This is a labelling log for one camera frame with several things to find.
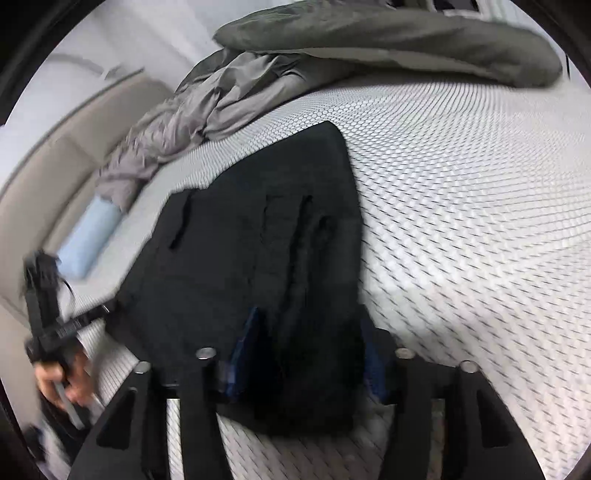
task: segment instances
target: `textured mattress surface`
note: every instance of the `textured mattress surface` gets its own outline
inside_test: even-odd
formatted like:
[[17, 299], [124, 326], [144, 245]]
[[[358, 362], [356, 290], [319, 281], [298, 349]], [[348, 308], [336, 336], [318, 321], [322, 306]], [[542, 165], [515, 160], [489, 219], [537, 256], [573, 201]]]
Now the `textured mattress surface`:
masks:
[[[546, 478], [563, 480], [591, 441], [591, 95], [570, 84], [513, 90], [379, 74], [294, 100], [162, 169], [73, 285], [76, 309], [117, 290], [171, 192], [207, 187], [324, 120], [349, 148], [365, 221], [362, 299], [374, 321], [427, 359], [479, 363]], [[108, 402], [136, 359], [99, 326], [82, 337]], [[393, 410], [368, 399], [344, 438], [269, 439], [220, 424], [236, 479], [373, 480]], [[434, 452], [440, 415], [438, 404]], [[181, 479], [175, 401], [168, 423]], [[431, 467], [435, 478], [437, 454]]]

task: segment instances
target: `light blue pillow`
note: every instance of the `light blue pillow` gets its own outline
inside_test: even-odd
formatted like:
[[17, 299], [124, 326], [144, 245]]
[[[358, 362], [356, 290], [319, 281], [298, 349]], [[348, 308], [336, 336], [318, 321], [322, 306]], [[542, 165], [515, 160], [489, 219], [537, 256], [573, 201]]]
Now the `light blue pillow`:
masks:
[[84, 278], [121, 217], [117, 205], [95, 196], [57, 253], [60, 275], [67, 280]]

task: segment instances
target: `hand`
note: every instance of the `hand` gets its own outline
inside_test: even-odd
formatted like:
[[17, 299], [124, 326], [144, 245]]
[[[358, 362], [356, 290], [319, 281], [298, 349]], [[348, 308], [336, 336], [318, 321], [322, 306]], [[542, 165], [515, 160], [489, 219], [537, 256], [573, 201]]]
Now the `hand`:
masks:
[[[70, 375], [68, 376], [68, 382], [70, 385], [66, 387], [66, 397], [73, 404], [78, 404], [83, 407], [91, 402], [93, 394], [92, 379], [85, 370], [88, 362], [88, 357], [82, 349], [76, 352], [74, 356], [74, 364], [70, 368]], [[53, 382], [61, 382], [64, 380], [63, 368], [58, 363], [36, 363], [34, 364], [34, 367], [39, 391], [56, 407], [64, 410], [64, 405], [57, 394], [55, 385], [53, 384]]]

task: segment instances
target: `gray comforter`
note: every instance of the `gray comforter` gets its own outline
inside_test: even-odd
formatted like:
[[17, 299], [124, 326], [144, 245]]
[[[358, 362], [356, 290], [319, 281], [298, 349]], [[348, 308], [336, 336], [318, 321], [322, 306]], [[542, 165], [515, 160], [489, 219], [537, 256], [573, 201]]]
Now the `gray comforter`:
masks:
[[97, 193], [122, 210], [163, 163], [356, 69], [461, 72], [514, 87], [549, 86], [562, 71], [549, 43], [527, 30], [329, 0], [256, 12], [214, 39], [224, 48], [146, 113], [100, 170]]

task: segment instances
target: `upholstered headboard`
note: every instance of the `upholstered headboard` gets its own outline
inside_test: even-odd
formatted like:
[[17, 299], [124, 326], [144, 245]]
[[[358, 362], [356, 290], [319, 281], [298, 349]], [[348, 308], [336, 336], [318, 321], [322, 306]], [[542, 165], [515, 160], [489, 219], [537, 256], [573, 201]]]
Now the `upholstered headboard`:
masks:
[[26, 323], [23, 259], [55, 253], [94, 193], [94, 173], [129, 128], [172, 92], [140, 72], [85, 102], [27, 154], [0, 191], [0, 302]]

